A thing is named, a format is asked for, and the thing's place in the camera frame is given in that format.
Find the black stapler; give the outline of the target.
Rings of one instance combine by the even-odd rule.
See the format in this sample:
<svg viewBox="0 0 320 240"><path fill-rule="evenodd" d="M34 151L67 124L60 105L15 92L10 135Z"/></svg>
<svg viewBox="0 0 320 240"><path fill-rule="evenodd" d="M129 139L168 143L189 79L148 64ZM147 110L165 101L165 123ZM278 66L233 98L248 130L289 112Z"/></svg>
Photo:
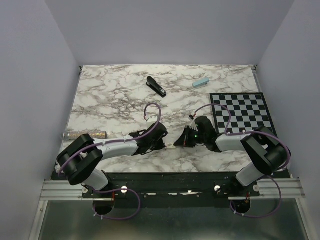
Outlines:
<svg viewBox="0 0 320 240"><path fill-rule="evenodd" d="M146 85L162 98L165 98L167 96L167 92L157 83L157 81L153 77L147 77Z"/></svg>

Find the light blue stapler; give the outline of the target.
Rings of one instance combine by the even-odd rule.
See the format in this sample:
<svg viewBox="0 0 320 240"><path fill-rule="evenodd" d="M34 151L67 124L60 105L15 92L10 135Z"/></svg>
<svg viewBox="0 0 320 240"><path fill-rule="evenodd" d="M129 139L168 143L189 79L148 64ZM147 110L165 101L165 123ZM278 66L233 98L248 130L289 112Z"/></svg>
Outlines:
<svg viewBox="0 0 320 240"><path fill-rule="evenodd" d="M204 87L205 85L207 85L209 83L210 79L209 78L202 78L200 80L197 80L195 82L192 83L192 87L194 89L198 89L198 88L201 88L201 87Z"/></svg>

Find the small cardboard staple box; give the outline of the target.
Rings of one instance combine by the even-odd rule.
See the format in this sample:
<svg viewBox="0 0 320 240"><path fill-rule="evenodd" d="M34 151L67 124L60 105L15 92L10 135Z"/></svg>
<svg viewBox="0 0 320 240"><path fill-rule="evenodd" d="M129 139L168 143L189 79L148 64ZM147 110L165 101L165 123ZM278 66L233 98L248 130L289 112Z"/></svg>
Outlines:
<svg viewBox="0 0 320 240"><path fill-rule="evenodd" d="M175 150L176 149L176 147L174 145L167 145L166 148L168 150Z"/></svg>

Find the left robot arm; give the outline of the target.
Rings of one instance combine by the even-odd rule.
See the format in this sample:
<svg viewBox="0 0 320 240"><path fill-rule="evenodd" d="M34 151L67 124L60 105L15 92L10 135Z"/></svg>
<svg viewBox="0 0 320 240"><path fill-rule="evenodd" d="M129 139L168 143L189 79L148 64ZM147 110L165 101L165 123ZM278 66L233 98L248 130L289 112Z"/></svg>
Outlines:
<svg viewBox="0 0 320 240"><path fill-rule="evenodd" d="M110 194L111 185L107 175L97 169L98 164L115 157L143 156L162 150L166 147L163 138L167 134L167 128L162 123L154 123L146 130L107 141L93 139L86 133L63 150L56 160L70 185L88 186L104 198Z"/></svg>

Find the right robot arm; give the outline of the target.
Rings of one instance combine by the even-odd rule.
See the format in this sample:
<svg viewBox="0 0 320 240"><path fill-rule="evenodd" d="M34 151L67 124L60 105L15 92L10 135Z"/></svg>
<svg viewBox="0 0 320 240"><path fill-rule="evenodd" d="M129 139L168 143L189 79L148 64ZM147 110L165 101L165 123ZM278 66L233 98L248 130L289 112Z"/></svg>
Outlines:
<svg viewBox="0 0 320 240"><path fill-rule="evenodd" d="M181 136L173 144L181 148L204 145L209 151L246 152L250 163L240 170L230 183L230 191L241 196L248 186L263 176L270 176L287 164L291 152L265 126L243 133L218 133L206 116L200 116L185 126Z"/></svg>

